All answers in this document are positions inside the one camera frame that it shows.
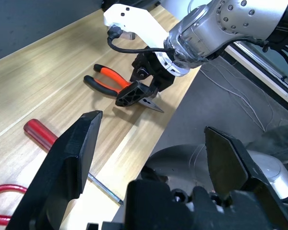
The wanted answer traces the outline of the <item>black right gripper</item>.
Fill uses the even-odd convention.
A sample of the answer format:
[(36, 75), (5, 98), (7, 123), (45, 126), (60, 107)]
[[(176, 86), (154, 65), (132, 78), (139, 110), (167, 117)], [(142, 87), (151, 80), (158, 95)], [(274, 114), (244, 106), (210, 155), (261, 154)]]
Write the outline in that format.
[[(133, 71), (130, 81), (119, 82), (122, 88), (116, 97), (116, 106), (129, 107), (142, 99), (155, 98), (157, 92), (161, 92), (171, 86), (175, 76), (169, 73), (159, 62), (155, 53), (140, 53), (132, 63)], [(152, 76), (149, 86), (139, 82)]]

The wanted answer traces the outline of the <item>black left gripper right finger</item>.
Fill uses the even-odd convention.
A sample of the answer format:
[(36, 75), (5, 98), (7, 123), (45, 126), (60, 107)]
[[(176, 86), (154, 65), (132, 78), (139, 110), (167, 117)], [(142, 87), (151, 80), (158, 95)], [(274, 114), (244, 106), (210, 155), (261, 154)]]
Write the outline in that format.
[(288, 209), (242, 142), (211, 126), (204, 133), (208, 170), (216, 193), (221, 198), (234, 190), (253, 193), (270, 223), (278, 230), (288, 230)]

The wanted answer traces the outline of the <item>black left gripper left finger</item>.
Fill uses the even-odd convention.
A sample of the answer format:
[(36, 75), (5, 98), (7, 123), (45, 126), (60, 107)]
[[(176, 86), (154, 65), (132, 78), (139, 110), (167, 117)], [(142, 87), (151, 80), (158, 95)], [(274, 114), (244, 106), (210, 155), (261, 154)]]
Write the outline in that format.
[(83, 193), (102, 111), (84, 113), (52, 145), (7, 225), (8, 230), (58, 230), (68, 203)]

